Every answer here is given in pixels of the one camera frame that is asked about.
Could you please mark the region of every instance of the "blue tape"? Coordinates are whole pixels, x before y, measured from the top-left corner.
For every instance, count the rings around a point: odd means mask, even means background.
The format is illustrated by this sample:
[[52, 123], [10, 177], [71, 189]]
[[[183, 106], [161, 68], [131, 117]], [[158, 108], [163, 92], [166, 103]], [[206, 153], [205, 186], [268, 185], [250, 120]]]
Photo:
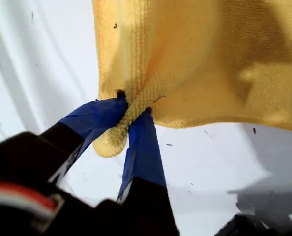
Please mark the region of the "blue tape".
[[149, 112], [143, 112], [130, 126], [129, 144], [119, 196], [133, 177], [166, 187], [156, 128]]
[[75, 109], [60, 120], [84, 138], [84, 143], [76, 159], [86, 150], [93, 140], [120, 121], [127, 110], [125, 97], [102, 101], [92, 101]]

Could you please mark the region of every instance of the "towel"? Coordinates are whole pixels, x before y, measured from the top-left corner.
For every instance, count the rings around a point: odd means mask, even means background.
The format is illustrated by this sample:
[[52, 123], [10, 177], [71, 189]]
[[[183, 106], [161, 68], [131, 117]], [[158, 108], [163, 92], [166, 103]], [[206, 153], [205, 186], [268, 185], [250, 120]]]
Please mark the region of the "towel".
[[128, 110], [93, 145], [119, 154], [152, 107], [158, 125], [292, 130], [292, 0], [93, 0], [99, 99]]

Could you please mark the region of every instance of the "yellow microfiber towel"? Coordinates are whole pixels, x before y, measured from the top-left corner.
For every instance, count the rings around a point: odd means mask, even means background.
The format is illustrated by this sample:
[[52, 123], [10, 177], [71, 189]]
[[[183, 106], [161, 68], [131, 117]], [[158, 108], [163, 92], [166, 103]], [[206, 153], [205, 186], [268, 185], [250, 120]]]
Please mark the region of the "yellow microfiber towel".
[[119, 154], [129, 125], [251, 122], [292, 130], [292, 0], [93, 0], [99, 99], [126, 92], [94, 141]]

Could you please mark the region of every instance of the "white surface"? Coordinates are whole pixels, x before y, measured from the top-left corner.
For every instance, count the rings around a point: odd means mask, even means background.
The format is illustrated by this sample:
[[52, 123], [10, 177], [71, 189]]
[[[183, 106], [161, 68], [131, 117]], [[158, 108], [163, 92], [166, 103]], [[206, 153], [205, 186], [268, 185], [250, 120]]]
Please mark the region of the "white surface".
[[[42, 132], [97, 90], [91, 0], [0, 0], [0, 140]], [[292, 217], [292, 132], [222, 123], [157, 134], [182, 235], [214, 235], [239, 212], [238, 193]], [[124, 155], [102, 159], [89, 147], [62, 187], [93, 206], [115, 199]]]

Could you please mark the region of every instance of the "red stripe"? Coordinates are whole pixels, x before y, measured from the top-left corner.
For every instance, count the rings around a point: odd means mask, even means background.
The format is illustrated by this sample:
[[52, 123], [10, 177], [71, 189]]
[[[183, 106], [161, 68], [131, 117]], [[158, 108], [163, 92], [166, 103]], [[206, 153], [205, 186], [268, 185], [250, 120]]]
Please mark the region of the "red stripe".
[[44, 207], [54, 210], [56, 205], [48, 197], [32, 190], [27, 187], [7, 182], [0, 182], [0, 191], [9, 192], [9, 194], [19, 194], [25, 196], [26, 198], [32, 199], [34, 202], [38, 202]]

